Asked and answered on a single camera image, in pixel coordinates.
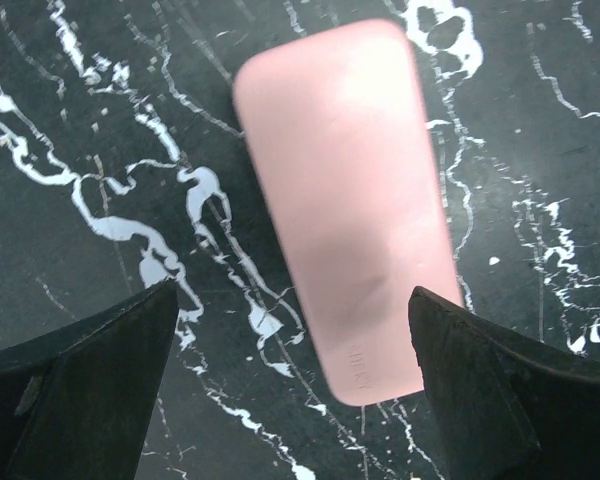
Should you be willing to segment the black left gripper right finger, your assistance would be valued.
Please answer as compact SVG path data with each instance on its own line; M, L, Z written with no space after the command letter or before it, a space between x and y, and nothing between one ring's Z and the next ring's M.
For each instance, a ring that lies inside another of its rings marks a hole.
M412 345L451 479L600 479L600 362L423 288Z

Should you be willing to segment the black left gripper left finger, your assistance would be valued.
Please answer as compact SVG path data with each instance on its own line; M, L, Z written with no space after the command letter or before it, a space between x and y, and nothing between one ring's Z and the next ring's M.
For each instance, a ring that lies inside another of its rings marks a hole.
M0 479L132 479L178 318L163 281L0 350Z

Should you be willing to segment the pink glasses case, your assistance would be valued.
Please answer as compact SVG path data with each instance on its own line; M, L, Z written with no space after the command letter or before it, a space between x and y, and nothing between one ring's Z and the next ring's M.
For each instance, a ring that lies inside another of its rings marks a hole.
M330 391L420 391L411 294L462 296L405 32L372 19L266 50L233 103Z

